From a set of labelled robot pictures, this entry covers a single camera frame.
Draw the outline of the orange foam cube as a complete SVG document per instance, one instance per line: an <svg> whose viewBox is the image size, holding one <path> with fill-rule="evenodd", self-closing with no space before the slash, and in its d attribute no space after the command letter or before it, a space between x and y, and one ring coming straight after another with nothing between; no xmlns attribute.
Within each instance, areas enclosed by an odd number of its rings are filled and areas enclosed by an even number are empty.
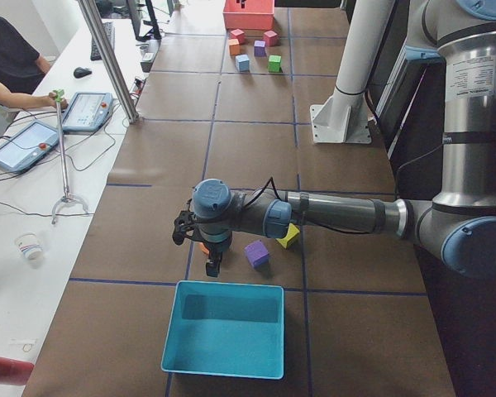
<svg viewBox="0 0 496 397"><path fill-rule="evenodd" d="M209 250L206 248L206 246L202 242L199 243L199 247L200 247L202 253L204 253L205 255L209 254Z"/></svg>
<svg viewBox="0 0 496 397"><path fill-rule="evenodd" d="M237 56L241 53L241 45L237 39L228 40L228 51L230 56Z"/></svg>

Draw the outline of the right crimson foam cube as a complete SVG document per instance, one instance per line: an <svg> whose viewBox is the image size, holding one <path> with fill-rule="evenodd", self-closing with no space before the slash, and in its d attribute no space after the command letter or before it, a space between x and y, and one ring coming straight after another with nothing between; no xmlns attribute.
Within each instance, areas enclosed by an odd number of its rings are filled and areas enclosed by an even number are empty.
<svg viewBox="0 0 496 397"><path fill-rule="evenodd" d="M263 33L263 40L266 47L276 46L279 43L279 35L273 30L268 30Z"/></svg>

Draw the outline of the near teach pendant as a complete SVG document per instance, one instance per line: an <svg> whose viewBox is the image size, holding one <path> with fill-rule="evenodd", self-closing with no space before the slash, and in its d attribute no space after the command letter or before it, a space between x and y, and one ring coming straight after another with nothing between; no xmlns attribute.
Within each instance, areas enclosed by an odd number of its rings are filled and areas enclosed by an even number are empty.
<svg viewBox="0 0 496 397"><path fill-rule="evenodd" d="M30 169L59 143L59 132L34 121L0 146L0 169L20 173Z"/></svg>

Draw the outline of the metal reacher grabber stick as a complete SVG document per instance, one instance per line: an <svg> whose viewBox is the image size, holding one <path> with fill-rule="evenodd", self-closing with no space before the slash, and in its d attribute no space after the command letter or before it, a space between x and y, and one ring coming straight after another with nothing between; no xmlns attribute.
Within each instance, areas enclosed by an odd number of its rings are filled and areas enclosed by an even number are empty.
<svg viewBox="0 0 496 397"><path fill-rule="evenodd" d="M51 224L55 225L58 221L59 211L66 206L72 207L75 204L80 204L83 208L83 214L88 214L88 204L86 201L77 195L71 194L69 188L69 176L66 163L66 155L64 148L64 131L63 131L63 116L62 116L62 102L64 99L64 90L56 89L52 91L53 99L55 101L56 119L57 119L57 132L59 134L59 153L60 165L63 183L63 196L54 204L51 213Z"/></svg>

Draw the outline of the teal plastic bin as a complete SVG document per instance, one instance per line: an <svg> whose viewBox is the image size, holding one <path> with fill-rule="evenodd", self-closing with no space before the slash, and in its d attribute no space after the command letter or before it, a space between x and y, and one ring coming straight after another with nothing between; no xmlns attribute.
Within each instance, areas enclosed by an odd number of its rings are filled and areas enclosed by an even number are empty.
<svg viewBox="0 0 496 397"><path fill-rule="evenodd" d="M284 377L284 289L178 282L165 339L165 372L264 380Z"/></svg>

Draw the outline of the black computer mouse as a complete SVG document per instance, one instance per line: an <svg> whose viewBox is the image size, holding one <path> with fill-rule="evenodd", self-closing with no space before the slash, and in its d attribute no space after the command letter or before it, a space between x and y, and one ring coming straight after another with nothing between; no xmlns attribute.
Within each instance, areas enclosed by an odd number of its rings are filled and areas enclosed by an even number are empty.
<svg viewBox="0 0 496 397"><path fill-rule="evenodd" d="M74 69L73 75L76 79L84 78L92 73L92 70L84 67L77 67Z"/></svg>

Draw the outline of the teach pendant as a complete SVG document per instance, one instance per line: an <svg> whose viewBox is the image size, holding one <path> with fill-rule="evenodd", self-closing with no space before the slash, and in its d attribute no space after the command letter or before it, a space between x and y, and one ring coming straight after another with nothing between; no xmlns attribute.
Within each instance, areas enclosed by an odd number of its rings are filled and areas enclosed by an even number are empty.
<svg viewBox="0 0 496 397"><path fill-rule="evenodd" d="M20 173L30 169L59 143L59 132L34 121L0 146L0 169Z"/></svg>
<svg viewBox="0 0 496 397"><path fill-rule="evenodd" d="M77 92L64 111L64 133L97 132L112 114L112 100L110 93Z"/></svg>

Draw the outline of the red plastic bin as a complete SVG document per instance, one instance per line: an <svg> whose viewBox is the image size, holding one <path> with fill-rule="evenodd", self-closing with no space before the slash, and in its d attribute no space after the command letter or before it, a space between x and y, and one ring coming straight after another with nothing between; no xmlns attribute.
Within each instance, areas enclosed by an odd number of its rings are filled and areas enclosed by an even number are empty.
<svg viewBox="0 0 496 397"><path fill-rule="evenodd" d="M274 0L226 0L222 15L227 30L271 30L274 25Z"/></svg>

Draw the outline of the person in black shirt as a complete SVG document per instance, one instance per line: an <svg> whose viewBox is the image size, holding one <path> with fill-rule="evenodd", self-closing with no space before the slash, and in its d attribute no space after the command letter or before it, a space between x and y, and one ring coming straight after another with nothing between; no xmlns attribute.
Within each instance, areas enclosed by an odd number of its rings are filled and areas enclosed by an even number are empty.
<svg viewBox="0 0 496 397"><path fill-rule="evenodd" d="M55 108L55 92L34 94L50 68L49 61L0 17L0 105L24 110Z"/></svg>

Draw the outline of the far purple foam cube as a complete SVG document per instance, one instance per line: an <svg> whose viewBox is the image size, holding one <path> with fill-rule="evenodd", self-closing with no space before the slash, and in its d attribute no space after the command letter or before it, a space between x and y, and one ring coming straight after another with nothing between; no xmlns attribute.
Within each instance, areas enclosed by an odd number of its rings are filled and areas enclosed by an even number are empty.
<svg viewBox="0 0 496 397"><path fill-rule="evenodd" d="M253 44L255 57L266 57L266 43L265 41L254 41Z"/></svg>

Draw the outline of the crimson foam cube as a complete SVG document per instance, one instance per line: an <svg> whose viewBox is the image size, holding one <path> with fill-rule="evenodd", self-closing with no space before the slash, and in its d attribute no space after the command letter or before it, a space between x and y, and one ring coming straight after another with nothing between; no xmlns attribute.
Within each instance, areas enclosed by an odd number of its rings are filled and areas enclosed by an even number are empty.
<svg viewBox="0 0 496 397"><path fill-rule="evenodd" d="M241 45L246 41L246 34L242 29L233 29L229 31L229 38L231 40L238 40Z"/></svg>
<svg viewBox="0 0 496 397"><path fill-rule="evenodd" d="M273 30L268 30L263 33L263 40L266 47L276 46L279 43L279 35Z"/></svg>

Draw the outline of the light blue cube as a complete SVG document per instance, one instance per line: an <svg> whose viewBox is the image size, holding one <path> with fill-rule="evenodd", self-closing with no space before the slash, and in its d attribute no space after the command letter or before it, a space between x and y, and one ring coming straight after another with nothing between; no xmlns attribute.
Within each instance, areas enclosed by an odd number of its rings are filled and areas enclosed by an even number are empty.
<svg viewBox="0 0 496 397"><path fill-rule="evenodd" d="M246 54L237 55L235 57L236 69L239 72L246 72L250 70L250 58Z"/></svg>

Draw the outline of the aluminium frame post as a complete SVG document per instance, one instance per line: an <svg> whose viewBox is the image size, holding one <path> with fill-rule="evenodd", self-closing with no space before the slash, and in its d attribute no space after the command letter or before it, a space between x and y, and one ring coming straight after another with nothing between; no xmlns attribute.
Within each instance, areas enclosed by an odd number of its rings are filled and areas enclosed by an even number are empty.
<svg viewBox="0 0 496 397"><path fill-rule="evenodd" d="M78 0L79 8L83 14L91 36L100 50L102 61L111 80L119 103L121 104L129 124L134 124L139 119L136 105L127 89L122 71L117 63L117 57L114 53L110 41L103 28L102 19L94 0Z"/></svg>

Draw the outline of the near orange foam cube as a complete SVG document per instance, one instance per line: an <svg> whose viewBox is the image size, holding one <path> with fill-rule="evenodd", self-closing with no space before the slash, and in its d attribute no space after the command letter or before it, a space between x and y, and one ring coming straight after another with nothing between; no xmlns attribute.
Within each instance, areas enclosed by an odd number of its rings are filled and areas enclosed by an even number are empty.
<svg viewBox="0 0 496 397"><path fill-rule="evenodd" d="M202 253L204 253L205 255L209 254L209 250L206 248L206 246L202 242L199 243L199 247L200 247Z"/></svg>

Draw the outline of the green foam cube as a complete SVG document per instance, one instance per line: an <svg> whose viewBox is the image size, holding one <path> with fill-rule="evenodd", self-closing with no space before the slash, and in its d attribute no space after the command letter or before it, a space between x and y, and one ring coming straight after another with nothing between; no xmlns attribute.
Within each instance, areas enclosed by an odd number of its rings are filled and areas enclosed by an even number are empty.
<svg viewBox="0 0 496 397"><path fill-rule="evenodd" d="M281 73L282 57L280 55L270 55L268 58L267 70L270 73Z"/></svg>

